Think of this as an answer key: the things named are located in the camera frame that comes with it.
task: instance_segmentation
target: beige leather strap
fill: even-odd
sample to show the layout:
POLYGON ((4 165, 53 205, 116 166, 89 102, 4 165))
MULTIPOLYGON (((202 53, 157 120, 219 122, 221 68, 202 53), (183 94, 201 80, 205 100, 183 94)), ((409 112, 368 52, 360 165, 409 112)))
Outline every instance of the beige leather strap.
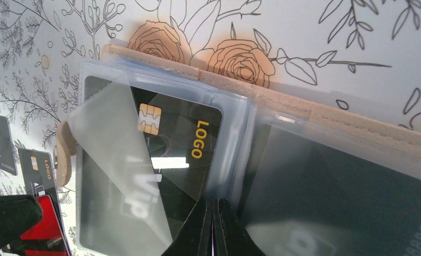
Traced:
POLYGON ((56 158, 56 183, 58 187, 65 186, 72 176, 72 164, 70 158, 77 154, 77 141, 70 131, 67 121, 59 124, 57 130, 56 158))
POLYGON ((220 76, 195 67, 165 60, 117 45, 105 45, 102 59, 119 55, 160 67, 213 87, 250 97, 257 106, 273 109, 300 119, 342 131, 421 158, 421 133, 386 124, 361 115, 293 97, 253 84, 220 76))

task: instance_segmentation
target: stitching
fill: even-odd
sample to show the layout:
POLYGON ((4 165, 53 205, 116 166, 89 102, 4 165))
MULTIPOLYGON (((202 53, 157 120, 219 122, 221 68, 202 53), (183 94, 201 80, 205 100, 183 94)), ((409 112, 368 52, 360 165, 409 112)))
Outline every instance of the stitching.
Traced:
MULTIPOLYGON (((196 87, 196 85, 194 85, 193 83, 196 83, 196 82, 199 83, 200 82, 200 81, 190 81, 186 77, 180 78, 181 80, 190 81, 190 83, 186 83, 186 82, 183 82, 183 81, 180 81, 180 80, 177 80, 177 79, 168 79, 168 78, 161 77, 161 76, 154 76, 154 75, 147 75, 147 74, 139 73, 137 71, 131 70, 131 68, 119 69, 119 68, 115 68, 115 67, 108 66, 108 65, 105 65, 105 64, 99 64, 99 65, 101 65, 103 67, 106 66, 109 69, 116 69, 116 70, 121 70, 121 71, 124 71, 124 72, 128 72, 129 71, 129 72, 131 72, 131 74, 135 74, 135 75, 139 75, 139 76, 144 76, 144 77, 150 77, 150 78, 154 78, 154 79, 159 79, 159 80, 166 81, 166 82, 171 82, 171 83, 178 83, 178 84, 181 84, 181 85, 186 85, 188 87, 196 87)), ((213 88, 213 89, 210 89, 210 91, 212 91, 212 92, 214 92, 216 90, 216 88, 214 88, 214 87, 211 87, 211 88, 213 88)))
POLYGON ((299 112, 305 112, 305 113, 311 113, 311 112, 312 112, 312 111, 311 111, 311 110, 309 110, 309 109, 299 108, 299 107, 296 107, 296 106, 293 106, 293 105, 287 104, 286 102, 281 102, 281 101, 279 101, 279 100, 276 100, 275 98, 262 97, 262 96, 256 96, 256 95, 254 94, 254 92, 252 92, 252 94, 255 96, 254 98, 261 98, 261 99, 265 99, 265 100, 272 101, 273 103, 279 103, 279 104, 284 105, 284 106, 286 106, 286 107, 288 107, 288 108, 292 108, 292 109, 298 110, 299 112))
POLYGON ((355 129, 358 129, 358 130, 367 131, 367 132, 369 132, 369 133, 371 133, 371 134, 378 135, 378 136, 381 136, 381 137, 383 137, 383 138, 391 139, 391 140, 394 140, 394 141, 397 141, 397 142, 400 142, 400 143, 405 143, 405 144, 407 144, 407 145, 410 145, 410 146, 413 146, 413 147, 416 147, 416 148, 420 148, 420 149, 421 149, 421 145, 419 145, 419 144, 415 144, 415 143, 411 143, 411 142, 408 142, 408 141, 399 140, 399 139, 396 139, 396 138, 394 138, 394 137, 386 136, 386 135, 383 135, 383 134, 381 134, 381 133, 378 133, 378 132, 372 131, 372 130, 370 130, 370 129, 360 128, 360 127, 358 127, 358 126, 356 126, 356 125, 353 125, 353 124, 347 124, 347 123, 344 123, 344 122, 342 122, 342 121, 334 120, 334 119, 332 119, 332 118, 325 117, 325 116, 322 116, 322 115, 312 114, 312 116, 319 117, 319 118, 323 118, 323 119, 329 120, 329 121, 334 122, 334 123, 340 123, 340 124, 343 124, 343 125, 345 125, 345 126, 353 127, 353 128, 355 128, 355 129))
POLYGON ((120 53, 115 53, 114 51, 111 51, 111 54, 115 54, 115 55, 118 55, 118 56, 120 56, 120 57, 124 57, 124 58, 130 58, 130 59, 132 59, 132 60, 137 60, 137 61, 140 61, 140 62, 143 62, 143 63, 150 64, 150 65, 155 66, 155 67, 157 67, 157 68, 161 68, 161 69, 165 69, 165 70, 172 70, 172 71, 174 71, 174 72, 176 72, 176 73, 179 73, 179 74, 182 74, 182 75, 188 75, 188 76, 191 76, 191 77, 197 78, 196 76, 192 75, 191 73, 187 73, 187 72, 179 71, 179 70, 176 70, 175 68, 165 68, 165 67, 162 67, 162 66, 160 66, 160 65, 158 65, 158 64, 152 63, 152 62, 150 62, 150 61, 140 60, 140 59, 138 59, 138 58, 136 58, 136 57, 132 57, 132 56, 130 56, 130 57, 129 57, 129 56, 126 56, 126 55, 122 55, 122 54, 120 54, 120 53))

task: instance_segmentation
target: wallet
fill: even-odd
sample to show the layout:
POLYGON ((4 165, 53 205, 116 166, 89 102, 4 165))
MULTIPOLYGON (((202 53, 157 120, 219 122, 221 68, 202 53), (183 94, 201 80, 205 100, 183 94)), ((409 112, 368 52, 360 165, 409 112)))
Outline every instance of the wallet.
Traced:
POLYGON ((101 56, 57 132, 58 186, 77 157, 79 246, 160 255, 196 202, 226 198, 266 255, 421 255, 421 133, 118 45, 101 56), (157 196, 144 207, 133 187, 157 196))

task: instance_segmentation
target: orange rose illustration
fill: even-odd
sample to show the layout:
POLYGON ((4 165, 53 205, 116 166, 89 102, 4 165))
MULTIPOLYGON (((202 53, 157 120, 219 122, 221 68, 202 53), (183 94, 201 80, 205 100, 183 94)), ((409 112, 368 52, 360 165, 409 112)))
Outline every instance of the orange rose illustration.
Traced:
POLYGON ((192 58, 192 51, 187 38, 173 19, 171 19, 171 23, 173 27, 164 22, 146 21, 133 34, 128 47, 188 65, 192 58))
POLYGON ((216 51, 204 49, 197 52, 191 64, 215 74, 266 88, 270 85, 270 76, 275 74, 275 67, 265 53, 255 42, 248 40, 225 40, 218 45, 216 51), (209 60, 208 64, 203 66, 206 59, 209 60))

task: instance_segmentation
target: transparent plastic film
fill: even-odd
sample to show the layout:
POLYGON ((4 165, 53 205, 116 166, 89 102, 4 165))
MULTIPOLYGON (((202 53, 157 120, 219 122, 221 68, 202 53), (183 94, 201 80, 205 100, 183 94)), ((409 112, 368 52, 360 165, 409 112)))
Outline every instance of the transparent plastic film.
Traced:
POLYGON ((108 84, 71 113, 68 123, 78 144, 121 191, 131 214, 161 241, 151 245, 166 248, 172 237, 157 185, 161 176, 154 173, 138 129, 130 86, 108 84))

